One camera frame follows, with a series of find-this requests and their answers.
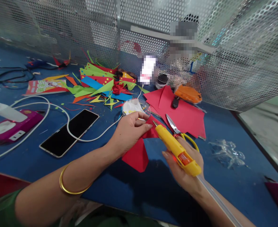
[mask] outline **green sleeve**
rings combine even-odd
[[[22,227],[15,215],[15,200],[20,191],[15,191],[0,198],[0,226]]]

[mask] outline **yellow glue gun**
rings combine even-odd
[[[179,166],[181,166],[188,175],[193,177],[199,175],[202,172],[201,167],[189,156],[185,148],[182,147],[166,128],[157,124],[155,121],[153,122],[160,139],[163,141],[167,149],[177,158]]]

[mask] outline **bottle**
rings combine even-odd
[[[155,85],[156,89],[161,89],[164,87],[168,82],[168,76],[166,74],[161,74],[158,76],[157,83]]]
[[[26,115],[2,103],[0,103],[0,116],[16,122],[22,122],[27,118]]]

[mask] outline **scissor blade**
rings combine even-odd
[[[176,134],[180,134],[181,132],[177,129],[176,125],[174,124],[173,120],[166,114],[166,118],[168,120],[168,123],[170,124],[171,128],[174,130]]]

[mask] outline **hand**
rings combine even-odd
[[[202,155],[194,149],[189,143],[187,143],[182,137],[177,137],[177,141],[185,148],[186,152],[196,161],[196,163],[201,167],[202,173],[201,177],[204,178],[203,174],[203,158]],[[165,157],[171,172],[179,183],[179,185],[186,190],[191,196],[199,196],[202,191],[204,191],[204,187],[200,183],[200,181],[196,177],[192,177],[187,175],[186,172],[178,165],[177,161],[174,158],[174,155],[171,154],[168,150],[163,151],[163,156]]]
[[[107,143],[117,152],[118,157],[131,149],[138,139],[152,128],[152,125],[145,124],[148,118],[147,114],[141,112],[133,112],[121,118],[112,138]]]

